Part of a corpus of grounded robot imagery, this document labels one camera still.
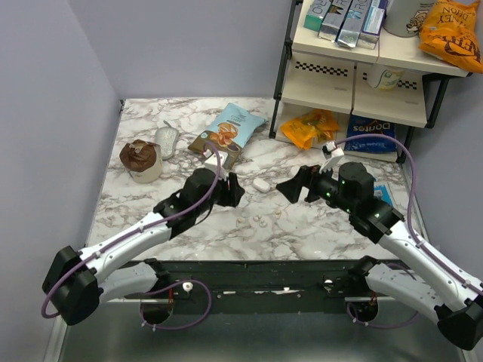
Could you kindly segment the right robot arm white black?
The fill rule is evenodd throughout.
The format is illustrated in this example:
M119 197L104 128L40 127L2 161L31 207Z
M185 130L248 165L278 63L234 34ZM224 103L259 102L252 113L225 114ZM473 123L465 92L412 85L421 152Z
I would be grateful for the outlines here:
M355 295L369 290L390 296L426 316L452 344L471 351L482 338L482 282L424 241L409 219L374 195L374 178L363 164L340 166L338 177L319 166L302 166L277 184L288 201L296 203L307 188L306 201L322 198L349 216L350 225L407 265L417 278L398 275L381 262L372 262L347 277Z

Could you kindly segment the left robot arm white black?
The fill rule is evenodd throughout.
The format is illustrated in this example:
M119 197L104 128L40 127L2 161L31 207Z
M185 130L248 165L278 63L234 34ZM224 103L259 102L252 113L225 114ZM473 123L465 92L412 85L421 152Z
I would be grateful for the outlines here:
M52 304L55 315L73 326L93 314L103 300L144 292L152 298L162 296L168 286L164 275L144 263L133 268L126 264L189 230L213 206L237 207L244 194L235 173L218 176L199 168L181 189L123 232L79 251L71 246L60 249L42 284L42 316L49 318L47 305Z

